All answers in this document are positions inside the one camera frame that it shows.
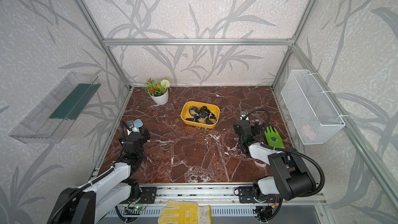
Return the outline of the rugged black digital watch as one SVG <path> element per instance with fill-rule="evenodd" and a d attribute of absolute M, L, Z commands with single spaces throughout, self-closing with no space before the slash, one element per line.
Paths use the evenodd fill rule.
<path fill-rule="evenodd" d="M 200 118 L 207 118 L 211 115 L 211 111 L 207 108 L 207 106 L 202 106 L 199 110 L 199 116 Z"/>

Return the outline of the translucent blue watch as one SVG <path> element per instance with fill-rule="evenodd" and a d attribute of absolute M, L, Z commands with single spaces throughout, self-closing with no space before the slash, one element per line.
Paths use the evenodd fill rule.
<path fill-rule="evenodd" d="M 189 114 L 193 117 L 198 116 L 200 113 L 200 110 L 196 106 L 191 106 L 189 108 Z"/>

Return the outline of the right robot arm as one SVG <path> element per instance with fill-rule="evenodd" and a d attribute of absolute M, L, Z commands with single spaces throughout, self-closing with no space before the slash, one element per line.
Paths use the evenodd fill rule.
<path fill-rule="evenodd" d="M 271 168 L 271 176 L 255 180 L 252 186 L 234 189 L 240 203 L 255 203 L 255 219 L 268 223 L 276 217 L 284 201 L 318 194 L 325 185 L 321 166 L 311 157 L 294 148 L 286 148 L 279 132 L 267 120 L 250 123 L 250 112 L 241 112 L 240 121 L 234 125 L 240 150 L 251 158 L 260 160 Z"/>

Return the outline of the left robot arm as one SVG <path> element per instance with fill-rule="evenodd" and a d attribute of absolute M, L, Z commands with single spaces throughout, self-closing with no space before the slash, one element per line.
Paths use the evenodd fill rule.
<path fill-rule="evenodd" d="M 48 219 L 49 224 L 96 224 L 119 203 L 138 199 L 141 189 L 131 176 L 145 157 L 149 131 L 140 119 L 120 121 L 122 152 L 110 168 L 77 188 L 63 190 Z"/>

